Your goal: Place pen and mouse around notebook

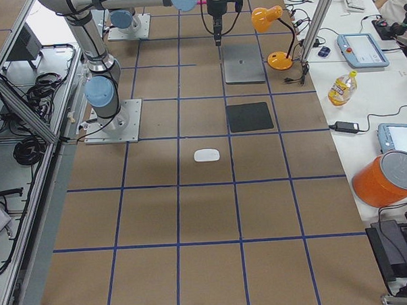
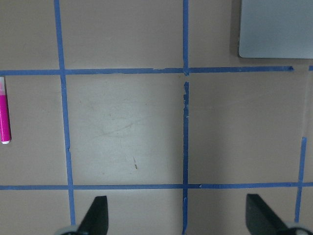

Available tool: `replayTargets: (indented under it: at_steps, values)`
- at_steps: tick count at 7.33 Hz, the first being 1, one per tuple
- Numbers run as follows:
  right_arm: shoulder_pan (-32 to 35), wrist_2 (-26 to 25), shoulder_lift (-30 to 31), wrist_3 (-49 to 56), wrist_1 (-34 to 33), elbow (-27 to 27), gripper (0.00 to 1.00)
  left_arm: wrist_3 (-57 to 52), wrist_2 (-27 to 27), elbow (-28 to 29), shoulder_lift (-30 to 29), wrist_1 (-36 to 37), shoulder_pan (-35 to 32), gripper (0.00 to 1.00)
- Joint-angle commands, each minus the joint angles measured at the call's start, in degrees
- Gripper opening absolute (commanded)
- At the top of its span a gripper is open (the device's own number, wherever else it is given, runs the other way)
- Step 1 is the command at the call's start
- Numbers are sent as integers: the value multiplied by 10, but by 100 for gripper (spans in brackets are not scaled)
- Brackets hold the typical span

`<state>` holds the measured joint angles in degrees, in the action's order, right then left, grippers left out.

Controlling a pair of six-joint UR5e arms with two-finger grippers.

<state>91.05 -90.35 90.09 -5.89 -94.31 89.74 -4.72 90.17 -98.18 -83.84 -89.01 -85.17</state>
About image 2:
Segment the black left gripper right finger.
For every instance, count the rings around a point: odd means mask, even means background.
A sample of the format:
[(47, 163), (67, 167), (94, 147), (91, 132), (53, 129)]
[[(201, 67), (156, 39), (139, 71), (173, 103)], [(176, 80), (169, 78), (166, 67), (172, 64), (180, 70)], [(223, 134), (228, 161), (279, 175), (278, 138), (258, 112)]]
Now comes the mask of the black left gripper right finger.
[(246, 227), (251, 235), (278, 235), (289, 229), (258, 194), (246, 196)]

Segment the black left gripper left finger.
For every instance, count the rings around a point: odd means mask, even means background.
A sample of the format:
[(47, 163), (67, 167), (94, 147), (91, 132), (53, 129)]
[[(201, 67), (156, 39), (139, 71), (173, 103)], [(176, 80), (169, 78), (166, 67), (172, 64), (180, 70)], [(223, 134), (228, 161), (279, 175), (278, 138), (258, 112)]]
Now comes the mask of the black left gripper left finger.
[(108, 232), (107, 196), (97, 196), (77, 229), (79, 235), (106, 235)]

